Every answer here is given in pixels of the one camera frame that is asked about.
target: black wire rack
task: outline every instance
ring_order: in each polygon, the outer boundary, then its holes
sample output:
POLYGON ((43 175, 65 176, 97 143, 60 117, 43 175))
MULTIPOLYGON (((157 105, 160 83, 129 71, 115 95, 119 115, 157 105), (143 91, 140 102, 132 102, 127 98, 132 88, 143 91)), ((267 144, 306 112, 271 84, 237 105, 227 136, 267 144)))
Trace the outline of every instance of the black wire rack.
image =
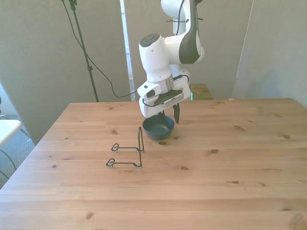
POLYGON ((141 127, 139 127, 138 141, 139 141, 139 147, 120 147, 118 143, 115 143, 113 145, 113 147, 111 148, 111 151, 117 152, 119 149, 134 149, 134 150, 137 150, 139 152, 139 158, 140 158, 140 164, 139 165, 137 165, 134 162, 116 162, 114 158, 111 158, 106 163, 106 166, 112 168, 115 164, 132 164, 134 167, 141 168, 142 167, 142 152, 145 151, 144 141, 143 141, 143 133, 142 133, 141 127))

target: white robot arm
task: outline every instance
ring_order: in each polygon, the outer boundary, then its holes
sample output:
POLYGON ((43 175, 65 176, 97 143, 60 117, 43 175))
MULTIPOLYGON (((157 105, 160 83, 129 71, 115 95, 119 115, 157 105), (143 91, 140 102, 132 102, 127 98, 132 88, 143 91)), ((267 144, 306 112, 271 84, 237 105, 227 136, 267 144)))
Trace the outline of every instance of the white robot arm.
POLYGON ((175 35, 163 38, 151 34, 139 43, 147 74, 147 81, 138 88, 140 108, 145 117, 164 116, 164 110, 172 106, 175 121, 179 122, 179 102, 191 94, 189 72, 180 65, 194 64, 204 58, 196 9, 200 2, 202 0, 161 0, 164 12, 174 19, 175 35))

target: wooden table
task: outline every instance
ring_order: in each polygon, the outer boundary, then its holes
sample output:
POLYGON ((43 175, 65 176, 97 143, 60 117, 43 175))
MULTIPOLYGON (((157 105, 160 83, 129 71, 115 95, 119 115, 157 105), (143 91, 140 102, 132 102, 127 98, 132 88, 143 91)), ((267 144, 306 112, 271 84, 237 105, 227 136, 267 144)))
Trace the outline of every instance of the wooden table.
POLYGON ((290 99, 193 101, 143 168, 138 103, 70 104, 0 191, 1 230, 306 230, 307 112, 290 99))

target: dark blue bowl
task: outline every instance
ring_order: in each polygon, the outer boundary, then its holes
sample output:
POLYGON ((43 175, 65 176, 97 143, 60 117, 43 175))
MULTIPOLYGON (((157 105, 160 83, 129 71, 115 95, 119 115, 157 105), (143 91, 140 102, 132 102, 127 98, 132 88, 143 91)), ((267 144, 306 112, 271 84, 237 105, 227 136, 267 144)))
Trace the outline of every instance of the dark blue bowl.
POLYGON ((168 116, 165 116, 165 121, 167 126, 158 115, 145 119, 143 122, 143 129, 147 133, 147 136, 153 140, 168 138, 174 129, 175 122, 168 116))

